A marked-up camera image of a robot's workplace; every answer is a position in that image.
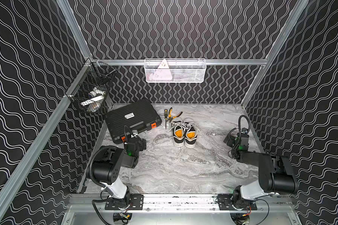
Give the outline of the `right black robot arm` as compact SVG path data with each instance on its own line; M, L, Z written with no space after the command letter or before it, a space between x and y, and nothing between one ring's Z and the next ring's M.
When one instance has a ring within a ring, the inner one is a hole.
M249 151L251 128L241 126L243 118L250 121L246 115L240 115L238 127L227 134L224 143L231 148L228 152L230 158L258 168L258 179L247 185L237 186L232 194L232 205L242 209L262 197L297 193L299 184L288 157Z

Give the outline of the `orange insole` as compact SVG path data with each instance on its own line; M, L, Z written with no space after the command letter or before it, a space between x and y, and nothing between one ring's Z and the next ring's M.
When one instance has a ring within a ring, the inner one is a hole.
M174 137L176 137L177 139L181 139L184 136L184 132L182 129L177 129L174 131Z
M195 130L189 130L186 132L186 138L189 140L195 139L197 136L197 132Z

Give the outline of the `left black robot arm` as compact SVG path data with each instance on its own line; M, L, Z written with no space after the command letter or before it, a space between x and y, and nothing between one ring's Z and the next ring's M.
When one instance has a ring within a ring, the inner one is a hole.
M88 163L86 177L100 186L102 191L109 193L107 201L113 202L118 208L125 208L130 204L130 191L119 178L120 169L134 169L139 162L140 152L146 148L146 140L125 125L124 147L101 146Z

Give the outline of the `black canvas sneaker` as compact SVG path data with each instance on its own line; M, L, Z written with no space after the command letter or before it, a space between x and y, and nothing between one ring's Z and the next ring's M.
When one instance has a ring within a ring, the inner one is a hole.
M180 118L178 120L173 120L170 124L170 130L172 132L174 146L183 147L185 141L185 129L182 120Z
M198 126L193 120L189 118L184 120L184 124L185 124L185 146L187 148L194 148L197 141Z

